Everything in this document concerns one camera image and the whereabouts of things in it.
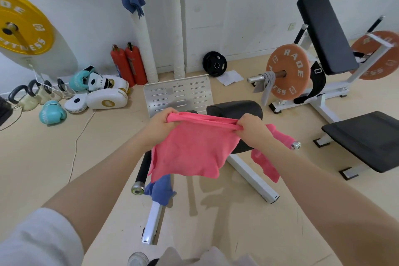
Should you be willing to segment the black object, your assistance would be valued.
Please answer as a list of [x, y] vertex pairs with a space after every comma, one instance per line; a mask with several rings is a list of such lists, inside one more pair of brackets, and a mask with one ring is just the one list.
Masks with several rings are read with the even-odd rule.
[[12, 105], [0, 96], [0, 126], [3, 125], [13, 114]]

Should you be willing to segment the cream kettlebell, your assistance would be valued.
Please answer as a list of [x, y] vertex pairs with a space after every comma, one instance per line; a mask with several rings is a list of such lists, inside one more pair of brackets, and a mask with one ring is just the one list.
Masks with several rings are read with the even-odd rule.
[[[16, 95], [24, 90], [25, 95], [20, 98], [20, 100], [16, 100]], [[19, 85], [18, 87], [14, 88], [8, 95], [8, 100], [12, 103], [15, 107], [20, 107], [23, 112], [31, 111], [35, 109], [40, 102], [38, 96], [31, 96], [28, 92], [28, 87], [26, 85]]]
[[30, 97], [36, 99], [40, 105], [52, 100], [51, 95], [45, 90], [44, 85], [38, 81], [31, 80], [27, 86], [27, 93]]
[[57, 86], [62, 93], [62, 97], [65, 100], [71, 99], [73, 96], [75, 96], [75, 91], [70, 88], [68, 84], [66, 84], [61, 78], [57, 79]]
[[63, 98], [62, 94], [60, 94], [59, 91], [56, 91], [53, 88], [50, 81], [45, 80], [43, 88], [44, 88], [44, 91], [47, 93], [47, 95], [50, 97], [50, 100], [57, 101], [57, 102], [62, 100], [62, 98]]

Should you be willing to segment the white paper sheet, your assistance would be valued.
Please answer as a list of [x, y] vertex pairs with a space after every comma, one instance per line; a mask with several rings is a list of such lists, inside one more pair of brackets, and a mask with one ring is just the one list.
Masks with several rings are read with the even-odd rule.
[[233, 83], [243, 81], [244, 78], [235, 70], [227, 71], [223, 75], [216, 78], [224, 86], [229, 86]]

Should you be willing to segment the perforated metal footplate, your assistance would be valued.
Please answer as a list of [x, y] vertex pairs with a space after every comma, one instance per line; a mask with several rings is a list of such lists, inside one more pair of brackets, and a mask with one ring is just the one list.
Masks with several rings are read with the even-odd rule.
[[213, 105], [208, 74], [147, 84], [143, 89], [150, 118], [168, 107], [207, 114], [207, 107]]

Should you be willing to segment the person's left forearm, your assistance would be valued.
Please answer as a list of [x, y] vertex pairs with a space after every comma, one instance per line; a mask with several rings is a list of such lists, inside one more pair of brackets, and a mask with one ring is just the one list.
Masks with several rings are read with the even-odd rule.
[[72, 224], [84, 253], [101, 231], [138, 161], [155, 145], [156, 140], [144, 131], [136, 134], [43, 205]]

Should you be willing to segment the pink cloth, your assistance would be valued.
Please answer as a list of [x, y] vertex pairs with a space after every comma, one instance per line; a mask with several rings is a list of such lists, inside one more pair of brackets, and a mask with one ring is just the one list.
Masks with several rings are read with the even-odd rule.
[[[276, 126], [273, 124], [266, 124], [266, 126], [273, 135], [273, 137], [281, 142], [286, 148], [294, 148], [294, 144], [297, 143], [297, 141], [293, 137], [278, 131]], [[269, 179], [271, 179], [273, 183], [277, 183], [279, 181], [280, 174], [278, 173], [272, 162], [268, 159], [268, 157], [266, 157], [261, 151], [257, 149], [252, 149], [251, 158], [262, 168], [263, 173]]]
[[179, 112], [179, 125], [152, 148], [148, 175], [156, 182], [167, 174], [216, 179], [225, 158], [237, 147], [237, 119]]

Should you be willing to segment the person's grey shoe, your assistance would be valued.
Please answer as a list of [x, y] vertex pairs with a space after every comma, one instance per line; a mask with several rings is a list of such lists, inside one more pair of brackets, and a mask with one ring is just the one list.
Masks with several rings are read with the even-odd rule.
[[147, 255], [142, 252], [135, 252], [129, 257], [127, 266], [148, 266], [149, 263]]

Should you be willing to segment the black roller pad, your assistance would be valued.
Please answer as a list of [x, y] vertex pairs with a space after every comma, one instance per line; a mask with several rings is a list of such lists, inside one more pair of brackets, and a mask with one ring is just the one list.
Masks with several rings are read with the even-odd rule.
[[254, 101], [243, 100], [218, 103], [206, 108], [207, 115], [230, 119], [240, 119], [245, 113], [263, 119], [262, 107]]

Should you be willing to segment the person's left hand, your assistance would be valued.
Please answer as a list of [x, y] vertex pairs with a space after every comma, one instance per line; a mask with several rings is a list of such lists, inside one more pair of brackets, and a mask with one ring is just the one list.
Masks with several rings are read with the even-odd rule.
[[179, 112], [171, 107], [166, 108], [154, 115], [143, 128], [141, 137], [148, 150], [164, 141], [169, 133], [179, 124], [178, 122], [167, 122], [170, 114], [179, 114]]

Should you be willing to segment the person's right hand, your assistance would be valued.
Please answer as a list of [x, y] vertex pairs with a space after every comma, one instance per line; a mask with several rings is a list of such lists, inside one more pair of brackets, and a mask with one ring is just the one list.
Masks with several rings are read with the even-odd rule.
[[267, 126], [257, 116], [253, 116], [252, 141], [245, 143], [248, 146], [257, 149], [263, 153], [269, 152], [272, 149], [277, 148], [279, 144], [278, 142], [276, 142], [276, 139], [272, 136]]

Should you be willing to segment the yellow weight plate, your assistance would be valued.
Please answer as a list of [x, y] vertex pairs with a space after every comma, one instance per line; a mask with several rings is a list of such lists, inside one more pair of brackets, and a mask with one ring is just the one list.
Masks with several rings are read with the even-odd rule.
[[48, 18], [28, 0], [0, 0], [0, 48], [23, 55], [48, 52], [55, 41]]

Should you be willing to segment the orange weight plate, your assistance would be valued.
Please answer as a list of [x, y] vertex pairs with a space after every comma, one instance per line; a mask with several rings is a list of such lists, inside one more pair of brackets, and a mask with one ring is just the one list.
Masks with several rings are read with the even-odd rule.
[[275, 73], [271, 93], [281, 100], [293, 100], [307, 88], [310, 61], [306, 52], [296, 44], [278, 47], [269, 57], [266, 71]]
[[[367, 69], [359, 79], [361, 80], [377, 80], [391, 75], [399, 68], [399, 34], [393, 31], [373, 31], [373, 35], [392, 44], [382, 57], [380, 57], [371, 67]], [[371, 57], [382, 44], [368, 35], [364, 35], [352, 44], [352, 51], [357, 59], [363, 65], [369, 57]]]

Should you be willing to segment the black bench back pad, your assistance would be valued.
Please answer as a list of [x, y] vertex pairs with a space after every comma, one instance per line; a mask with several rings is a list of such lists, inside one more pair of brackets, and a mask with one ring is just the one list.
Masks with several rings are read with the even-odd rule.
[[325, 74], [353, 71], [359, 64], [329, 0], [298, 0], [298, 10]]

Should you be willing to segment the black bench seat pad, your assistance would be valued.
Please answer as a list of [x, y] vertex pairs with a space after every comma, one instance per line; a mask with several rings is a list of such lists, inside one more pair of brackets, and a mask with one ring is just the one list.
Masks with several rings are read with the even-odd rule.
[[399, 167], [399, 119], [376, 111], [326, 124], [321, 129], [378, 173]]

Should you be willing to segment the white plate stand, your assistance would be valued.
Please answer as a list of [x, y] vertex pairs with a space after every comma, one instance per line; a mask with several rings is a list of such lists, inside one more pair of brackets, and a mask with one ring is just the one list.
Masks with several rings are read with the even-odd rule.
[[24, 55], [0, 47], [0, 55], [30, 71], [48, 76], [51, 80], [56, 81], [58, 78], [66, 80], [77, 72], [77, 58], [57, 28], [52, 26], [52, 30], [54, 43], [44, 54]]

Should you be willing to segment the red fire extinguisher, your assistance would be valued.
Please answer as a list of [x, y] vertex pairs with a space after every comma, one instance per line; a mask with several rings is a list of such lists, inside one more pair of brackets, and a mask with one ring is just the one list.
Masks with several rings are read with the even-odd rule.
[[119, 76], [128, 82], [129, 87], [135, 86], [136, 82], [134, 80], [134, 76], [125, 51], [122, 48], [119, 48], [117, 45], [113, 44], [110, 55], [112, 57], [114, 65], [117, 68]]
[[138, 47], [134, 46], [131, 42], [127, 42], [125, 54], [131, 67], [136, 84], [140, 86], [147, 84], [147, 75]]

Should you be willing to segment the grey cloth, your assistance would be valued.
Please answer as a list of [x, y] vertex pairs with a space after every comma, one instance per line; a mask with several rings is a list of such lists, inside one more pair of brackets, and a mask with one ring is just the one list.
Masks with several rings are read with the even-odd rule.
[[265, 106], [267, 106], [268, 99], [271, 94], [271, 90], [272, 90], [273, 86], [275, 85], [276, 74], [273, 71], [267, 71], [258, 76], [264, 77], [264, 80], [255, 82], [255, 87], [254, 87], [253, 93], [262, 92], [261, 105], [262, 105], [262, 107], [265, 107]]

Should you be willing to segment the white bench machine frame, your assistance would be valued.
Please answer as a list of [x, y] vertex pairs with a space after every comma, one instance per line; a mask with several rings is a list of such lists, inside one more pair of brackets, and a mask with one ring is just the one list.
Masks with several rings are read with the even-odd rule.
[[[293, 44], [301, 47], [306, 52], [310, 61], [310, 80], [308, 82], [307, 88], [299, 97], [294, 98], [293, 100], [278, 99], [277, 102], [269, 104], [270, 109], [274, 113], [280, 113], [281, 110], [284, 109], [300, 106], [302, 104], [310, 104], [327, 121], [328, 124], [342, 121], [326, 106], [326, 100], [328, 98], [338, 96], [345, 97], [349, 91], [350, 85], [355, 80], [359, 79], [359, 76], [367, 71], [369, 67], [371, 67], [380, 57], [382, 57], [390, 48], [392, 48], [392, 44], [372, 34], [373, 30], [383, 20], [383, 18], [384, 16], [379, 17], [365, 34], [380, 42], [382, 46], [371, 57], [369, 57], [363, 65], [359, 65], [358, 69], [330, 76], [326, 75], [322, 69], [317, 53], [307, 32], [308, 25], [304, 23]], [[361, 60], [357, 58], [356, 61], [358, 64], [361, 62]], [[256, 75], [249, 77], [247, 82], [252, 83], [252, 85], [255, 87], [255, 82], [263, 80], [264, 77], [259, 77]], [[322, 148], [329, 145], [333, 141], [328, 135], [326, 135], [326, 133], [323, 133], [322, 137], [315, 139], [313, 142], [318, 148]], [[348, 181], [357, 177], [364, 168], [367, 169], [369, 167], [362, 162], [362, 164], [359, 166], [348, 167], [344, 170], [341, 170], [340, 174], [345, 180]]]

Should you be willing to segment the teal boxing glove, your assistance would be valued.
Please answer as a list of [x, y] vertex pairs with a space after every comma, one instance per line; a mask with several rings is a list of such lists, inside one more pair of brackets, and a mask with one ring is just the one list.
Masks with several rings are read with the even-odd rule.
[[88, 90], [89, 86], [87, 80], [93, 72], [95, 72], [95, 67], [89, 66], [74, 74], [69, 81], [70, 88], [75, 92]]
[[43, 104], [39, 112], [39, 120], [45, 125], [51, 126], [65, 121], [67, 118], [66, 110], [58, 101], [50, 100]]

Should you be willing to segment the white wrapped pipe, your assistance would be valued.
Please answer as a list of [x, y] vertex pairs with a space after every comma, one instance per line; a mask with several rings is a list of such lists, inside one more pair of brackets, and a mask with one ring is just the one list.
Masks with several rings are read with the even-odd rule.
[[158, 74], [150, 42], [146, 16], [144, 15], [141, 17], [141, 19], [139, 19], [137, 13], [130, 14], [132, 17], [133, 28], [137, 38], [137, 46], [139, 48], [147, 75], [147, 80], [149, 83], [156, 83], [158, 82]]
[[181, 0], [170, 0], [174, 79], [185, 78]]

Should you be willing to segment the person's white sleeve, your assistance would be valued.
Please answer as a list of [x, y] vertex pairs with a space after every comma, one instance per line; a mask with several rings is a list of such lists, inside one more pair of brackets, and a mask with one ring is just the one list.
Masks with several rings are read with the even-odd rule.
[[81, 266], [84, 250], [72, 224], [39, 208], [0, 243], [0, 266]]

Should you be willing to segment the person's right forearm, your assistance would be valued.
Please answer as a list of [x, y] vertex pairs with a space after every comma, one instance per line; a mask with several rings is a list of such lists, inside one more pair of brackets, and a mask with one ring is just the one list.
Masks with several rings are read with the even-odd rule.
[[399, 222], [394, 217], [272, 137], [251, 146], [272, 162], [343, 266], [399, 266]]

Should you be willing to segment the small black weight plate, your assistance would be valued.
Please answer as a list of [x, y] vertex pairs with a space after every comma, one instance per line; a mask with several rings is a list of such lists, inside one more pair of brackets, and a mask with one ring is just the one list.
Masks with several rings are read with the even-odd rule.
[[202, 60], [203, 69], [212, 77], [222, 76], [227, 69], [227, 60], [219, 52], [211, 51]]

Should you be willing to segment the white focus mitt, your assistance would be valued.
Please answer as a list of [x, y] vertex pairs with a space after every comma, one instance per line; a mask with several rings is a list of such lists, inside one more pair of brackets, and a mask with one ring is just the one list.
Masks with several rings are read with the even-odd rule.
[[64, 108], [69, 113], [80, 113], [87, 109], [88, 92], [76, 93], [72, 98], [67, 100]]
[[127, 105], [127, 94], [118, 88], [105, 88], [88, 93], [87, 107], [95, 110], [122, 108]]
[[88, 91], [94, 92], [106, 88], [117, 88], [127, 92], [129, 83], [121, 77], [113, 75], [100, 75], [92, 72], [87, 80]]

